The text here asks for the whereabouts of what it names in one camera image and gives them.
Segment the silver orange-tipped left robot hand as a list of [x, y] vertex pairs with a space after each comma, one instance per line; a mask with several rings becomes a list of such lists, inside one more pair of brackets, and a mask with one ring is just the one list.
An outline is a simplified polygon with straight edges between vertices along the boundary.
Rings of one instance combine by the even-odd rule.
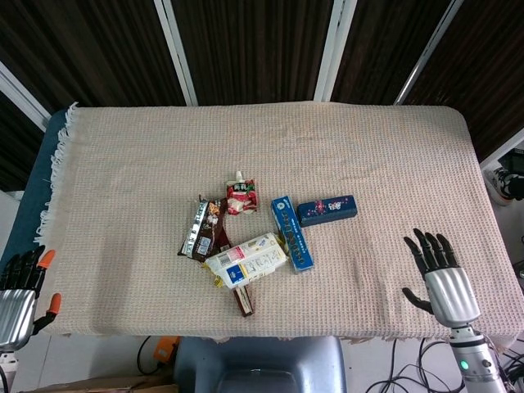
[[55, 293], [45, 315], [35, 317], [46, 272], [55, 254], [54, 250], [38, 246], [12, 256], [0, 273], [0, 354], [24, 347], [59, 314], [61, 294]]

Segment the silver black-fingered right robot hand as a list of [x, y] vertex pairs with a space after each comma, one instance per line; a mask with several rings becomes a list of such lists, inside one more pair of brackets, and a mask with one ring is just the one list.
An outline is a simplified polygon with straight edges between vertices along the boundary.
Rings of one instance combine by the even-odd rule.
[[405, 298], [415, 307], [433, 315], [447, 328], [461, 328], [478, 320], [481, 311], [466, 271], [459, 266], [454, 249], [440, 233], [424, 233], [415, 228], [416, 237], [405, 237], [414, 262], [422, 276], [428, 299], [402, 288]]

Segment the dark blue printed box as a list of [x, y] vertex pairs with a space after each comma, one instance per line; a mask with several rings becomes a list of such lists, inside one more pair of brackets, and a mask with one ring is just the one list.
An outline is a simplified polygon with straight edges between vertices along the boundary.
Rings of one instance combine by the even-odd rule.
[[353, 218], [357, 214], [356, 201], [351, 195], [310, 201], [297, 206], [297, 217], [302, 228]]

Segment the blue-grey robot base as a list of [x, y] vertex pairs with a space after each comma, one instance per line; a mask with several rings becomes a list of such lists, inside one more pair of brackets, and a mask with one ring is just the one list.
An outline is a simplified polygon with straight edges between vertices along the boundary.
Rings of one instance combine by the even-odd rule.
[[184, 337], [173, 378], [179, 393], [346, 393], [336, 337]]

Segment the long blue cardboard box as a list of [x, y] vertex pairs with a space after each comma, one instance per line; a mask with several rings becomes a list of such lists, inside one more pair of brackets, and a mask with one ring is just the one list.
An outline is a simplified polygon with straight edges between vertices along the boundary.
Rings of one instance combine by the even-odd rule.
[[271, 201], [271, 211], [278, 230], [284, 239], [291, 263], [296, 272], [304, 272], [314, 267], [296, 212], [288, 196]]

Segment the dark red snack bar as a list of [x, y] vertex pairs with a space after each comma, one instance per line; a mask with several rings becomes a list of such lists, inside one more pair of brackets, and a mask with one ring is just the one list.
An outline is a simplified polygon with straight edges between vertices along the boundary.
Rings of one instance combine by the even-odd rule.
[[[231, 248], [231, 243], [228, 240], [226, 231], [222, 229], [221, 234], [219, 235], [219, 250], [224, 252]], [[236, 287], [233, 289], [233, 295], [236, 299], [239, 310], [241, 311], [242, 316], [248, 317], [253, 315], [254, 308], [251, 303], [251, 298], [249, 296], [248, 287]]]

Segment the white black sneaker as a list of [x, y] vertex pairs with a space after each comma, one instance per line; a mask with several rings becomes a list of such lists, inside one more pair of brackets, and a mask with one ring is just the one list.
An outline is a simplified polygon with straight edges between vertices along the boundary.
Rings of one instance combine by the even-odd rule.
[[524, 200], [524, 176], [509, 172], [502, 166], [483, 171], [491, 199], [500, 206]]

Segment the orange device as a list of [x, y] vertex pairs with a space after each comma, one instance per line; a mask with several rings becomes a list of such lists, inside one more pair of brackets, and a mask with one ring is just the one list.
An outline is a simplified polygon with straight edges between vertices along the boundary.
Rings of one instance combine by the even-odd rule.
[[167, 364], [174, 359], [178, 345], [180, 342], [180, 337], [177, 336], [163, 336], [161, 337], [153, 352], [153, 358], [162, 364]]

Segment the white plastic snack package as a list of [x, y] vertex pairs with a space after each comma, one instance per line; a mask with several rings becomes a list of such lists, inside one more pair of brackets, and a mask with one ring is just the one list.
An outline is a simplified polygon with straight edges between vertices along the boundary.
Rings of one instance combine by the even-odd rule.
[[217, 287], [232, 290], [273, 273], [286, 262], [278, 237], [266, 233], [211, 256], [205, 266], [215, 275]]

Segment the brown foil snack bag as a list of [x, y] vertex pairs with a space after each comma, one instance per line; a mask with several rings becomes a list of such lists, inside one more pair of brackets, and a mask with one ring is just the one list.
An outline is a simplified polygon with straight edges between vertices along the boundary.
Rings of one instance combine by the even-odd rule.
[[211, 256], [229, 249], [231, 242], [224, 229], [227, 208], [226, 198], [201, 197], [178, 255], [203, 264]]

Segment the beige waffle-weave tablecloth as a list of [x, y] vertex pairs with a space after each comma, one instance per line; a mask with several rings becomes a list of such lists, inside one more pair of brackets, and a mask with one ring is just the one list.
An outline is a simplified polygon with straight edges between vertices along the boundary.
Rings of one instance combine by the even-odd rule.
[[[306, 228], [311, 270], [285, 264], [252, 283], [255, 312], [178, 252], [200, 197], [237, 171], [255, 181], [250, 215], [229, 216], [232, 244], [276, 230], [273, 199], [351, 195], [357, 215]], [[51, 334], [442, 337], [411, 305], [426, 291], [404, 239], [441, 233], [502, 346], [524, 332], [514, 277], [462, 115], [445, 106], [278, 103], [72, 108], [52, 158], [38, 240], [56, 251], [41, 295], [61, 311]]]

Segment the red spouted drink pouch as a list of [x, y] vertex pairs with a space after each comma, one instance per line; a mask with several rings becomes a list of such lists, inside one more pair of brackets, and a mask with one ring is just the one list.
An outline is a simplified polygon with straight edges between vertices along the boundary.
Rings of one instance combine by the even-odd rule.
[[257, 209], [255, 181], [244, 179], [240, 170], [235, 173], [234, 180], [226, 182], [226, 197], [230, 215], [252, 214]]

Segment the white screen frame post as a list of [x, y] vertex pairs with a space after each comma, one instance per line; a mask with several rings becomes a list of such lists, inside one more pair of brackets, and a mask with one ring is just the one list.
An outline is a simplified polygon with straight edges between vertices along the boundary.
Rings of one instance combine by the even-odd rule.
[[506, 155], [513, 148], [518, 147], [524, 144], [524, 127], [515, 133], [510, 139], [504, 142], [500, 147], [498, 147], [494, 152], [487, 156], [481, 163], [481, 170], [485, 170], [488, 167], [496, 164], [501, 157]]
[[21, 81], [0, 61], [0, 92], [44, 133], [51, 114]]
[[394, 105], [404, 104], [409, 93], [412, 91], [414, 85], [418, 81], [421, 73], [424, 71], [433, 52], [436, 50], [438, 44], [459, 12], [463, 2], [464, 0], [449, 0], [449, 5], [445, 9], [445, 12], [433, 30], [431, 37], [428, 39], [425, 48], [422, 50], [421, 55], [413, 66], [413, 69], [409, 73], [408, 78], [405, 80], [400, 92], [394, 100]]
[[333, 0], [316, 87], [315, 102], [330, 102], [358, 0]]
[[187, 106], [198, 106], [196, 90], [174, 13], [173, 0], [153, 0], [153, 2], [184, 101]]

